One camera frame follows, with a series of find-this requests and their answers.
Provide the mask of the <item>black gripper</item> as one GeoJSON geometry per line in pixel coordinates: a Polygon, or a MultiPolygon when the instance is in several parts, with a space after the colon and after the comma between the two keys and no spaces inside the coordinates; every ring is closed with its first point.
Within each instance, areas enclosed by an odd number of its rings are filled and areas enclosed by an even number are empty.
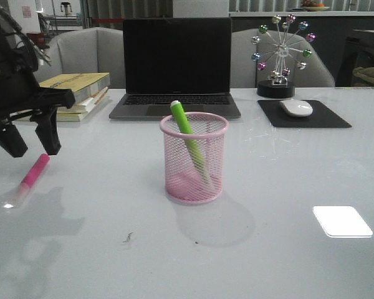
{"type": "Polygon", "coordinates": [[[36,135],[46,153],[57,155],[61,143],[57,133],[57,109],[75,104],[70,89],[40,87],[32,72],[20,69],[12,72],[0,69],[0,146],[13,158],[24,156],[28,147],[11,122],[16,112],[30,112],[36,122],[36,135]]]}

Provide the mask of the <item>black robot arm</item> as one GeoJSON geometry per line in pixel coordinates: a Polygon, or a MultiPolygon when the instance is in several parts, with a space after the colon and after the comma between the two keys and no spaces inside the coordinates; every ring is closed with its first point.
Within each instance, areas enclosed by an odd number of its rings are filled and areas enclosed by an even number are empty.
{"type": "Polygon", "coordinates": [[[39,57],[46,58],[0,5],[0,146],[14,158],[27,151],[13,123],[15,120],[29,117],[36,122],[36,135],[46,153],[56,155],[61,148],[57,109],[71,108],[75,104],[70,89],[39,85],[34,76],[39,57]]]}

